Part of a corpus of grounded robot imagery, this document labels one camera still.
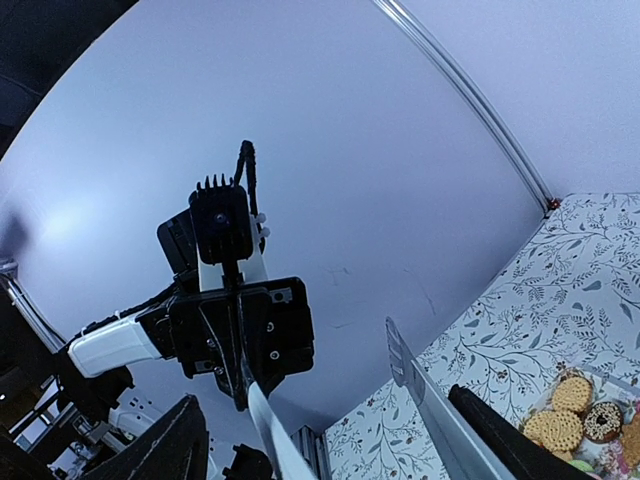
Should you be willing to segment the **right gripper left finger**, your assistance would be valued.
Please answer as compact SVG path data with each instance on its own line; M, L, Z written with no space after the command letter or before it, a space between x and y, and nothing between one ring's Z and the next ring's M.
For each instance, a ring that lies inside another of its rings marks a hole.
M208 473L209 436L197 398L184 396L132 444L85 479L198 479Z

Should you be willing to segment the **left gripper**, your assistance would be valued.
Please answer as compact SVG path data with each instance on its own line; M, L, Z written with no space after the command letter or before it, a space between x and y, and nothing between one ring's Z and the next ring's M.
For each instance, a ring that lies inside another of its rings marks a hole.
M298 277L178 297L168 316L184 375L213 374L238 412L249 408L253 383L269 395L314 365L311 309Z

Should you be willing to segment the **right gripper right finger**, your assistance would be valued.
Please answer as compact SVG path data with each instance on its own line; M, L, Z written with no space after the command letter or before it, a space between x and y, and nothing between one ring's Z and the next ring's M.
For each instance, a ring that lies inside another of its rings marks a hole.
M448 400L516 479L574 479L575 468L520 433L466 387L454 385Z

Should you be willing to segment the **metal tongs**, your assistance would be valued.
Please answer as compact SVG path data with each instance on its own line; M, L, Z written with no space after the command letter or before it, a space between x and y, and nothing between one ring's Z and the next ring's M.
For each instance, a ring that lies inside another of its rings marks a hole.
M508 479L488 444L429 377L392 319L392 380L313 442L312 467L257 385L249 412L278 479Z

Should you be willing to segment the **floral cookie tray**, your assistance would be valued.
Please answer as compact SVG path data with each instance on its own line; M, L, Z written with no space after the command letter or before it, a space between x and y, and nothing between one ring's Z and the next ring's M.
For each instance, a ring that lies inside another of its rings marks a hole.
M639 477L639 389L593 369L566 369L519 427L596 479Z

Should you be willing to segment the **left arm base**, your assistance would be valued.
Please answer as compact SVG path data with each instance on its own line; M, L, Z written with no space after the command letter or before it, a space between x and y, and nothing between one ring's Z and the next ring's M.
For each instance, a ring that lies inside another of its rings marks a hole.
M232 447L235 457L230 467L222 470L226 480L272 480L274 470L265 453L245 444Z

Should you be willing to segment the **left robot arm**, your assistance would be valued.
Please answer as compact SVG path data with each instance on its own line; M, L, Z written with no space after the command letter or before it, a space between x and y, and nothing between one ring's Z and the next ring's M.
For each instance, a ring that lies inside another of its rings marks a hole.
M269 395L284 379L314 365L314 333L298 277L200 293L175 291L149 309L93 325L56 355L67 398L93 420L119 407L132 387L127 368L175 359L192 379L211 374L240 412L257 384Z

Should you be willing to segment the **chocolate sprinkle donut cookie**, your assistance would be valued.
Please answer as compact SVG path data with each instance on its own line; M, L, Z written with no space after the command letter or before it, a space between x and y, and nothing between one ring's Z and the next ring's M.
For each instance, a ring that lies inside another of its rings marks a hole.
M622 425L622 412L614 402L592 405L583 419L585 437L596 444L615 440L621 433Z

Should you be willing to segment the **floral tablecloth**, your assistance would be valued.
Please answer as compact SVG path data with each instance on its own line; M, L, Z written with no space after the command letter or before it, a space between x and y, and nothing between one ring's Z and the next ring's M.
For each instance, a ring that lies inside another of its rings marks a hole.
M639 197L572 194L420 355L513 424L560 373L639 383Z

